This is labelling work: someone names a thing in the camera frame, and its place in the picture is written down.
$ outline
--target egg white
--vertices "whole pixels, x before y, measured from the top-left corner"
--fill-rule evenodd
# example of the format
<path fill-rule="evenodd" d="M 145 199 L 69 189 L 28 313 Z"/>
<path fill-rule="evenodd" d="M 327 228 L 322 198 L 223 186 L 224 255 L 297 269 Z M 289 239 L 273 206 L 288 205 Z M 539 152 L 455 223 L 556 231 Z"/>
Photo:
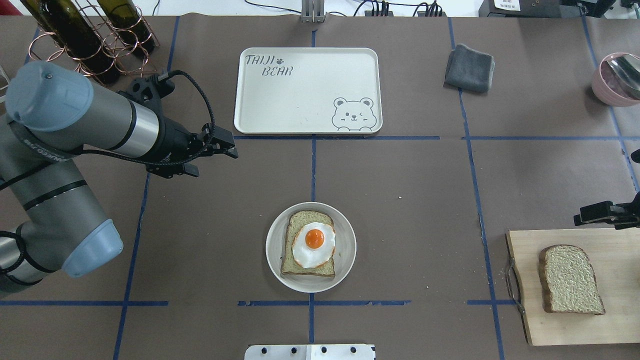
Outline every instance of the egg white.
<path fill-rule="evenodd" d="M 317 229 L 324 234 L 324 243 L 317 249 L 311 249 L 305 237 L 310 230 Z M 312 222 L 304 225 L 296 235 L 292 245 L 293 258 L 303 268 L 317 268 L 329 261 L 335 251 L 335 230 L 328 224 Z"/>

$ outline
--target pink cup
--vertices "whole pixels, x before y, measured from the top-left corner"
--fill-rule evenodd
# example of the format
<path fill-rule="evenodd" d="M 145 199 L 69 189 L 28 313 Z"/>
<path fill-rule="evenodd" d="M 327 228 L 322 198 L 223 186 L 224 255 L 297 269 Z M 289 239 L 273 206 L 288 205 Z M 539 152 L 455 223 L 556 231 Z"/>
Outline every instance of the pink cup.
<path fill-rule="evenodd" d="M 593 72 L 591 88 L 598 99 L 605 104 L 611 106 L 632 106 L 640 104 L 640 100 L 636 100 L 625 93 L 624 89 L 618 84 L 616 75 L 607 63 L 607 60 L 626 54 L 627 53 L 613 53 L 605 56 L 598 64 L 598 68 Z"/>

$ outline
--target egg yolk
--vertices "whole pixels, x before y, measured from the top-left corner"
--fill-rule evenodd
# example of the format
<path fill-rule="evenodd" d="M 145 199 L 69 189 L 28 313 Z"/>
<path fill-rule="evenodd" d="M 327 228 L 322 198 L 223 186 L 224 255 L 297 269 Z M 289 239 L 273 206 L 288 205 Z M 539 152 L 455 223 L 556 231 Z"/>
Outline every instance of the egg yolk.
<path fill-rule="evenodd" d="M 305 242 L 311 249 L 317 249 L 324 243 L 324 233 L 318 229 L 311 229 L 305 236 Z"/>

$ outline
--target fried egg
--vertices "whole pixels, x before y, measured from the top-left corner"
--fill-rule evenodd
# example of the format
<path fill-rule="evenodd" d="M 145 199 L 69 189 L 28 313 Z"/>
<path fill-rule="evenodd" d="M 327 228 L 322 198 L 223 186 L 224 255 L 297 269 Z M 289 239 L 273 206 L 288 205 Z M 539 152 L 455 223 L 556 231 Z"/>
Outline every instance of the fried egg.
<path fill-rule="evenodd" d="M 328 224 L 312 222 L 304 225 L 293 240 L 293 258 L 303 268 L 317 268 L 335 251 L 335 230 Z"/>

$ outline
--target cartoon bear face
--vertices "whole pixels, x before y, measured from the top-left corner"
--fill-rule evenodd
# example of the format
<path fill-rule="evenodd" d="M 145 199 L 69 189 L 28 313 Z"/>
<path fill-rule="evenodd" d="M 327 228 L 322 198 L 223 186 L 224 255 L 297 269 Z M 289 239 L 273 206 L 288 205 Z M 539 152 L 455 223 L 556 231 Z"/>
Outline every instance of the cartoon bear face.
<path fill-rule="evenodd" d="M 371 130 L 378 119 L 373 115 L 373 100 L 363 97 L 360 101 L 347 101 L 342 97 L 333 101 L 335 113 L 331 122 L 338 131 Z"/>

